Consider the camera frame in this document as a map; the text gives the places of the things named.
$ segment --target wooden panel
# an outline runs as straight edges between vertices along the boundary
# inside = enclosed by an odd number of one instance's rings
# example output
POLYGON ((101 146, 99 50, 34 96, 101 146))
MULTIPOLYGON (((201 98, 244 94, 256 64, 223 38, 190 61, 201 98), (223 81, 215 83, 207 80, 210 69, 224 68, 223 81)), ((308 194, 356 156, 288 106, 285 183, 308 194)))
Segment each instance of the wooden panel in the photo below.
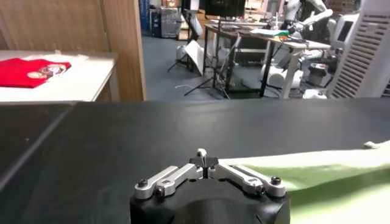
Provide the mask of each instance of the wooden panel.
POLYGON ((10 49, 107 50, 98 0, 0 0, 0 13, 10 49))
POLYGON ((111 100, 111 89, 110 89, 110 82, 107 82, 105 86, 103 87, 102 91, 100 92, 99 96, 96 99, 97 102, 112 102, 111 100))
POLYGON ((103 0, 110 49, 118 53, 117 74, 122 101, 142 101, 144 65, 138 0, 103 0))

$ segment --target computer monitor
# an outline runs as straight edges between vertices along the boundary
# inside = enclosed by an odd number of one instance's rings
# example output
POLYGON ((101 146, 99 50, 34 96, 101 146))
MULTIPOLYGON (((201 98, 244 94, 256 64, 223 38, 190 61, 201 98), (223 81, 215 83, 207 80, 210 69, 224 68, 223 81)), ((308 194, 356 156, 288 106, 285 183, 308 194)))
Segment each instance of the computer monitor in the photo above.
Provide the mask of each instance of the computer monitor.
POLYGON ((205 14, 221 17, 245 15, 246 0, 205 0, 205 14))
POLYGON ((333 36, 333 45, 335 49, 346 48, 358 18, 359 13, 340 17, 336 25, 335 34, 333 36))

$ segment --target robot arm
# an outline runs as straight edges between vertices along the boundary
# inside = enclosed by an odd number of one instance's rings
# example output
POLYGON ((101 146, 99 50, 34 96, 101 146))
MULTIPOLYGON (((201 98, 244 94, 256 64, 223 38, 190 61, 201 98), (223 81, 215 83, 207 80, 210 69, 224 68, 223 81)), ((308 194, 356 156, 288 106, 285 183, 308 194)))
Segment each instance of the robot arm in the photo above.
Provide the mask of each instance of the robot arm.
POLYGON ((312 3, 316 9, 320 11, 317 15, 311 16, 307 18, 305 21, 301 22, 303 26, 309 26, 310 24, 316 23, 320 20, 329 18, 333 14, 332 9, 327 9, 325 4, 322 2, 322 0, 307 0, 308 2, 312 3))
POLYGON ((306 0, 320 11, 317 15, 310 16, 303 22, 297 22, 293 24, 296 19, 296 14, 299 11, 302 0, 289 0, 286 5, 286 18, 285 20, 295 27, 295 30, 302 31, 304 27, 310 26, 313 23, 316 23, 322 19, 326 19, 332 16, 333 10, 327 9, 322 0, 306 0))

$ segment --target table leg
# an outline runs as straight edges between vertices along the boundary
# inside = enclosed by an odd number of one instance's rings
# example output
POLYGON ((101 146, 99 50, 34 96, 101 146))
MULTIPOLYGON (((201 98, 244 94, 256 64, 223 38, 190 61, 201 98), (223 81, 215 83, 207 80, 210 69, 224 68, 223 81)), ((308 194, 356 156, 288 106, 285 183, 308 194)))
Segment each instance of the table leg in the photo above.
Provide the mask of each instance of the table leg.
POLYGON ((275 49, 274 42, 268 41, 268 43, 269 43, 269 47, 268 47, 267 57, 266 57, 266 59, 267 59, 266 60, 266 69, 264 70, 263 79, 261 81, 260 97, 263 97, 264 93, 266 91, 269 68, 271 67, 272 54, 274 53, 274 49, 275 49))
POLYGON ((206 33, 205 33, 205 48, 203 53, 203 71, 202 75, 205 75, 206 73, 206 59, 207 59, 207 43, 208 43, 208 28, 206 27, 206 33))
POLYGON ((288 99, 288 96, 290 95, 291 85, 293 84, 295 72, 298 69, 298 61, 301 53, 301 50, 294 50, 291 54, 292 56, 288 65, 286 79, 279 99, 288 99))
POLYGON ((215 49, 215 67, 214 67, 213 88, 215 88, 215 81, 217 79, 217 69, 218 69, 218 61, 219 61, 219 56, 218 56, 218 53, 219 53, 219 32, 220 32, 220 28, 219 28, 218 32, 215 33, 215 38, 217 38, 217 46, 215 49))
POLYGON ((234 68, 234 58, 236 54, 236 48, 234 47, 232 52, 229 54, 229 60, 227 63, 227 72, 226 72, 226 79, 225 79, 225 92, 228 94, 230 91, 230 80, 232 79, 233 75, 233 68, 234 68))
POLYGON ((116 68, 113 68, 110 77, 110 90, 111 90, 111 101, 120 102, 119 89, 118 89, 118 76, 116 75, 116 68))

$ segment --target screw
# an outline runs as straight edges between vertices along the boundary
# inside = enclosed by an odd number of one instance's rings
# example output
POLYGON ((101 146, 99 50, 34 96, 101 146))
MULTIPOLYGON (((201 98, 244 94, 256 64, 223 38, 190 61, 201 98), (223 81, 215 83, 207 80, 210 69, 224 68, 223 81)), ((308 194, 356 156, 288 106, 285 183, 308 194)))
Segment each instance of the screw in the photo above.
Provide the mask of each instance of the screw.
POLYGON ((255 192, 257 195, 263 195, 266 192, 266 188, 263 185, 256 187, 255 192))
POLYGON ((279 185, 282 182, 282 179, 280 177, 271 177, 271 184, 272 185, 279 185))
POLYGON ((158 187, 156 188, 156 194, 158 197, 164 197, 165 190, 163 187, 158 187))
POLYGON ((142 179, 138 182, 138 187, 146 187, 147 186, 147 180, 142 179))

